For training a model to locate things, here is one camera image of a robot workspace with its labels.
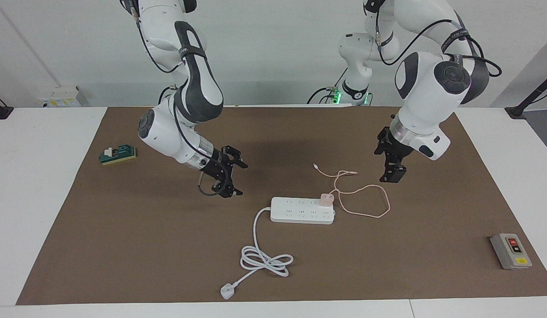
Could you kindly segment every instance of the brown mat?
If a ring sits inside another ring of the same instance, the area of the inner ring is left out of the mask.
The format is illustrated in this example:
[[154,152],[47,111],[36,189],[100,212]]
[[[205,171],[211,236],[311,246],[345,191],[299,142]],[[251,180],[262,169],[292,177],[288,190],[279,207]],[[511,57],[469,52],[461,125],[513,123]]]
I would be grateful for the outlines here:
[[[222,301],[219,289],[245,273],[240,249],[272,197],[318,197],[332,179],[342,190],[376,182],[384,157],[376,135],[396,108],[225,109],[198,131],[243,152],[235,171],[242,197],[203,197],[199,173],[146,146],[136,135],[144,108],[110,108],[29,275],[17,304]],[[458,119],[432,162],[414,153],[401,183],[385,184],[392,211],[379,220],[337,208],[332,225],[273,223],[258,239],[269,255],[292,254],[290,276],[261,270],[231,301],[470,298],[547,295],[547,272]],[[107,167],[98,155],[129,143],[138,158]],[[355,211],[379,213],[375,189],[346,197]],[[517,233],[533,262],[502,270],[488,240]]]

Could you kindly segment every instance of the pink cable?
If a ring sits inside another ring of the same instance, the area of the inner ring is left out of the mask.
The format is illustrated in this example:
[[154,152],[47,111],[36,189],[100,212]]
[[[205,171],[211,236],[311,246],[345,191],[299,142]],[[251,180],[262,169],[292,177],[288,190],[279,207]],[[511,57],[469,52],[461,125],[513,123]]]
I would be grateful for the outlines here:
[[[316,163],[313,164],[313,167],[315,167],[316,171],[320,172],[322,175],[324,175],[325,177],[329,177],[329,178],[334,178],[334,190],[330,191],[329,194],[332,194],[334,192],[337,192],[338,193],[338,201],[340,201],[340,207],[342,207],[342,209],[350,214],[353,214],[353,215],[359,215],[359,216],[367,216],[367,217],[373,217],[375,219],[379,219],[380,217],[383,217],[384,215],[386,215],[390,210],[391,210],[391,205],[389,204],[389,197],[387,197],[387,192],[385,191],[385,189],[383,189],[381,186],[379,185],[365,185],[364,187],[360,188],[360,189],[357,189],[356,191],[353,191],[351,193],[345,193],[343,191],[340,191],[338,189],[338,187],[336,187],[336,181],[338,181],[338,178],[342,177],[343,175],[355,175],[355,174],[358,174],[356,171],[346,171],[346,170],[341,170],[339,171],[336,175],[328,175],[322,171],[320,171],[319,167],[316,165]],[[342,198],[340,197],[342,194],[354,194],[354,193],[358,193],[364,189],[367,189],[369,187],[376,187],[376,188],[379,188],[383,194],[385,195],[385,201],[387,202],[387,210],[384,212],[384,213],[381,213],[381,215],[378,215],[378,216],[373,216],[373,215],[366,215],[364,213],[357,213],[357,212],[352,212],[352,211],[348,211],[348,209],[346,209],[344,207],[344,204],[342,204]]]

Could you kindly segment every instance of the white power cord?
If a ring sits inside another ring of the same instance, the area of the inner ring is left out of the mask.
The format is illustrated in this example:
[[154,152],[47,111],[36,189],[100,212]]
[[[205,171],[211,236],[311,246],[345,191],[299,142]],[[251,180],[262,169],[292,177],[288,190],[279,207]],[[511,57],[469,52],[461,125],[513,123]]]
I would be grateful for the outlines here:
[[256,236],[256,224],[258,223],[258,218],[264,211],[271,211],[271,208],[268,207],[261,209],[254,219],[254,246],[245,246],[241,251],[240,266],[242,266],[243,269],[249,270],[249,272],[246,275],[242,276],[235,283],[225,284],[220,289],[220,294],[225,299],[231,298],[233,294],[235,294],[235,288],[243,280],[247,279],[250,275],[254,274],[260,269],[267,269],[270,272],[282,277],[289,276],[287,266],[293,262],[293,256],[289,254],[281,254],[276,257],[269,257],[266,253],[262,252],[258,246],[258,238]]

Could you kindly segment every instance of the white wall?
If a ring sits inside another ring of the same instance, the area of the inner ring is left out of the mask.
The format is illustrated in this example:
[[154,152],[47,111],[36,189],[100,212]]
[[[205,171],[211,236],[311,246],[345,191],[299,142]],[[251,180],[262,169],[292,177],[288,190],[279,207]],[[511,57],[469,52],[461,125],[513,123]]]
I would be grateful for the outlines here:
[[[530,93],[547,79],[547,44],[527,64],[521,73],[495,100],[494,107],[512,107],[519,105]],[[547,109],[547,98],[527,107],[527,110]]]
[[[486,56],[504,69],[468,105],[488,107],[547,42],[547,0],[450,2]],[[343,34],[363,30],[361,4],[200,0],[188,20],[207,37],[226,103],[304,103],[316,88],[334,84],[346,67],[337,44]],[[31,103],[37,86],[56,81],[78,85],[92,106],[153,105],[170,84],[171,77],[146,56],[118,0],[0,0],[0,7],[6,16],[0,15],[0,83],[9,83],[0,85],[0,94],[15,106],[39,106]],[[403,46],[413,37],[403,30],[395,34]],[[427,39],[414,49],[439,52]],[[374,104],[401,105],[395,67],[373,65]],[[18,84],[26,93],[8,89]]]

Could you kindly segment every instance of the power plug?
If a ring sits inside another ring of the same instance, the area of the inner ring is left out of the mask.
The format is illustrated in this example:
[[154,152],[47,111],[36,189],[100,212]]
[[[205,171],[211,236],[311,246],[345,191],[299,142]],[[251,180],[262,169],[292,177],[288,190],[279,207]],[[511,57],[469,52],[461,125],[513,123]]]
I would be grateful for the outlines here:
[[332,207],[334,202],[334,195],[330,193],[323,193],[320,195],[320,206],[321,207]]
[[225,298],[225,300],[229,300],[233,294],[235,294],[235,287],[228,283],[224,284],[224,286],[220,289],[220,295]]

